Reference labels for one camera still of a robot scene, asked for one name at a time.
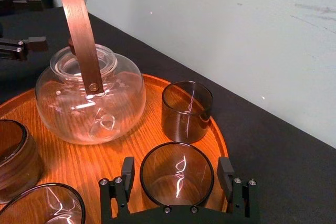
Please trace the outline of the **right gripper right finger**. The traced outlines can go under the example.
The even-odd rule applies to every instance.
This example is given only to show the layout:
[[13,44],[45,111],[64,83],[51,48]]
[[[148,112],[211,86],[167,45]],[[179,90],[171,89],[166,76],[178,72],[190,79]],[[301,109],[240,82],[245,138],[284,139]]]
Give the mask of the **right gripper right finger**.
[[218,158],[217,177],[230,210],[224,213],[224,223],[260,223],[257,182],[236,177],[228,157]]

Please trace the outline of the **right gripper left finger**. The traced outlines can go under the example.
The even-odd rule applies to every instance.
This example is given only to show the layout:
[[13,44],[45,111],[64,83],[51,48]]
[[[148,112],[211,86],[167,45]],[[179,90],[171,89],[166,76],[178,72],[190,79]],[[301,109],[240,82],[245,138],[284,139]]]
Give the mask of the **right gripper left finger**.
[[[126,157],[121,168],[121,175],[113,180],[103,178],[99,181],[100,211],[102,221],[130,221],[128,202],[135,177],[134,157]],[[112,216],[111,201],[117,202],[118,213]]]

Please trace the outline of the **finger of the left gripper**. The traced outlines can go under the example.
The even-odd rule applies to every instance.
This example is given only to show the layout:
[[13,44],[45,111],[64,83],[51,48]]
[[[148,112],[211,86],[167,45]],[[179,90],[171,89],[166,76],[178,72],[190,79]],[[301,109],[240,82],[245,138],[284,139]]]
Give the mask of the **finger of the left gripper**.
[[47,51],[46,37],[29,37],[28,39],[1,38],[1,58],[9,60],[27,60],[30,51]]
[[41,0],[1,0],[1,12],[42,11]]

